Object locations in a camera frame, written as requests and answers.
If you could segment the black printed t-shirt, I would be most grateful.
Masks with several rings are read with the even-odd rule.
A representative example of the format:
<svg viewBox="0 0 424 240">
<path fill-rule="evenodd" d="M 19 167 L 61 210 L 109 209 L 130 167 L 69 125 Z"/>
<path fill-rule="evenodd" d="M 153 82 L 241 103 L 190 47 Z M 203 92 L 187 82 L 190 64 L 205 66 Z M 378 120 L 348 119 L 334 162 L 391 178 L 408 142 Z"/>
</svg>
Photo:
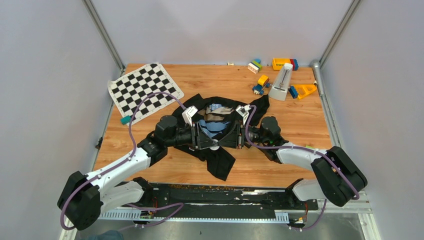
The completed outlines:
<svg viewBox="0 0 424 240">
<path fill-rule="evenodd" d="M 241 116 L 236 112 L 238 106 L 245 106 L 245 102 L 213 96 L 203 98 L 199 93 L 192 96 L 184 103 L 184 106 L 194 106 L 198 109 L 193 121 L 200 122 L 202 129 L 213 139 L 221 139 L 231 129 L 236 119 Z M 208 172 L 215 178 L 226 181 L 236 159 L 225 149 L 217 150 L 201 149 L 191 150 L 187 145 L 176 146 L 177 150 L 205 161 Z"/>
</svg>

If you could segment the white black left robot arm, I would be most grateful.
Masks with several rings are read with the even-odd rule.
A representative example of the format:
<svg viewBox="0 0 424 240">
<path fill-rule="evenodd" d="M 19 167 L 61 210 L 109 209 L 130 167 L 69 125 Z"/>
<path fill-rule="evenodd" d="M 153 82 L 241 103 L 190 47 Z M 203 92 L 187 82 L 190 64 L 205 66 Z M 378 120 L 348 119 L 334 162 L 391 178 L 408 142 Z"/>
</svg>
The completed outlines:
<svg viewBox="0 0 424 240">
<path fill-rule="evenodd" d="M 145 139 L 133 150 L 107 166 L 82 174 L 71 174 L 57 202 L 60 224 L 65 230 L 84 230 L 109 210 L 129 204 L 153 207 L 153 187 L 142 177 L 123 181 L 163 159 L 169 147 L 189 146 L 195 150 L 217 148 L 199 122 L 178 126 L 177 118 L 163 116 Z"/>
</svg>

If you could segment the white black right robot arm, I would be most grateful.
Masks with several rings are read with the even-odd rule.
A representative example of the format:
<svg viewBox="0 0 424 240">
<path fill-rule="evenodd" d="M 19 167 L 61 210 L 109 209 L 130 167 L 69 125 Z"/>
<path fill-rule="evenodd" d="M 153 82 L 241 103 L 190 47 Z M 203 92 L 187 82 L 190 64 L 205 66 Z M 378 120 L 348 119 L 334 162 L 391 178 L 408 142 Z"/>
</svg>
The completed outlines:
<svg viewBox="0 0 424 240">
<path fill-rule="evenodd" d="M 278 164 L 294 165 L 313 172 L 313 180 L 300 179 L 285 195 L 286 204 L 298 209 L 307 200 L 322 199 L 343 207 L 350 200 L 358 200 L 359 192 L 368 180 L 348 154 L 339 146 L 312 149 L 296 145 L 281 135 L 281 128 L 273 116 L 263 118 L 258 127 L 251 125 L 252 117 L 238 116 L 232 122 L 241 133 L 238 142 L 259 149 L 265 157 Z"/>
</svg>

